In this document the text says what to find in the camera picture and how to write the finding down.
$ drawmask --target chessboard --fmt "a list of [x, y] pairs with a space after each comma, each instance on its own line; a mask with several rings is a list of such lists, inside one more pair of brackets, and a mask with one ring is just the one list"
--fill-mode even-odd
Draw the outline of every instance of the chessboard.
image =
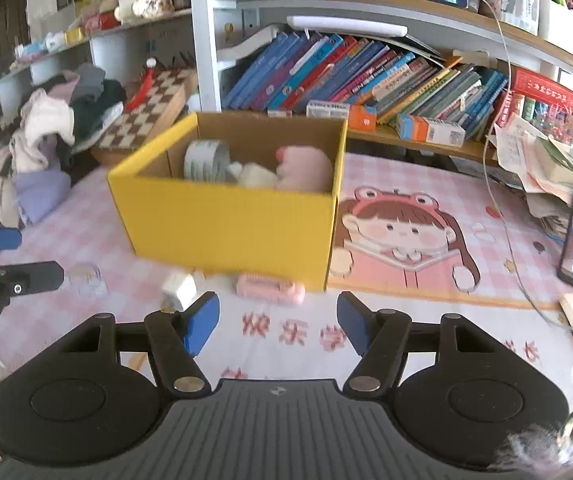
[[91, 150], [104, 166], [117, 164], [170, 128], [198, 85], [195, 70], [164, 70], [155, 78], [146, 101], [125, 111], [111, 124]]

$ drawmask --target pink pencil case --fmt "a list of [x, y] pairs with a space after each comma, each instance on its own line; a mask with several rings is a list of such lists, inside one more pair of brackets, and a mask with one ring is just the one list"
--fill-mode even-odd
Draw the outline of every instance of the pink pencil case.
[[304, 301], [305, 289], [301, 283], [290, 280], [278, 280], [257, 274], [243, 274], [235, 284], [235, 292], [241, 298], [299, 305]]

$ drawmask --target hair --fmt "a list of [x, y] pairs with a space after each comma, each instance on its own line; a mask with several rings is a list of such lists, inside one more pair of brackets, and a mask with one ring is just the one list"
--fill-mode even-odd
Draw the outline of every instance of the hair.
[[[475, 279], [475, 285], [479, 283], [479, 269], [473, 260], [473, 257], [466, 248], [466, 243], [464, 242], [464, 235], [461, 232], [460, 225], [457, 220], [445, 213], [440, 211], [439, 204], [436, 200], [433, 200], [435, 209], [431, 214], [426, 208], [420, 205], [413, 205], [409, 203], [409, 198], [412, 195], [404, 195], [397, 192], [386, 193], [379, 192], [382, 196], [387, 197], [387, 200], [372, 201], [364, 205], [361, 208], [356, 208], [358, 204], [364, 202], [364, 200], [358, 198], [351, 198], [349, 200], [344, 200], [340, 202], [337, 208], [337, 226], [335, 228], [335, 237], [333, 238], [333, 247], [343, 247], [345, 240], [350, 240], [350, 235], [348, 229], [346, 229], [342, 219], [345, 214], [354, 214], [353, 210], [358, 209], [355, 215], [359, 219], [371, 219], [371, 218], [385, 218], [387, 220], [399, 220], [403, 222], [412, 222], [413, 224], [421, 225], [434, 225], [435, 227], [444, 230], [444, 225], [439, 222], [435, 217], [439, 216], [444, 223], [455, 231], [455, 240], [448, 243], [448, 250], [457, 249], [461, 254], [461, 261], [464, 266], [471, 271], [473, 278]], [[391, 200], [391, 197], [399, 196], [400, 200]]]

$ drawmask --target metal screw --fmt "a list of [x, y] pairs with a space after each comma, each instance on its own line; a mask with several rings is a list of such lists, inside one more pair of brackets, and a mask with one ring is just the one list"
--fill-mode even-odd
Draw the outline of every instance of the metal screw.
[[204, 381], [199, 377], [187, 376], [176, 379], [173, 387], [179, 392], [186, 394], [194, 394], [204, 388]]
[[381, 386], [380, 381], [368, 375], [353, 377], [348, 382], [348, 385], [356, 392], [374, 392], [375, 390], [379, 390]]

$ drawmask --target cartoon girl illustration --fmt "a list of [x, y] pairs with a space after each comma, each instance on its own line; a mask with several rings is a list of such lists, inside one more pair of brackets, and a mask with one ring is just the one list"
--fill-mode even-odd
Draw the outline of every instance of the cartoon girl illustration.
[[455, 218], [425, 194], [361, 187], [339, 205], [330, 272], [388, 288], [471, 292], [479, 269]]

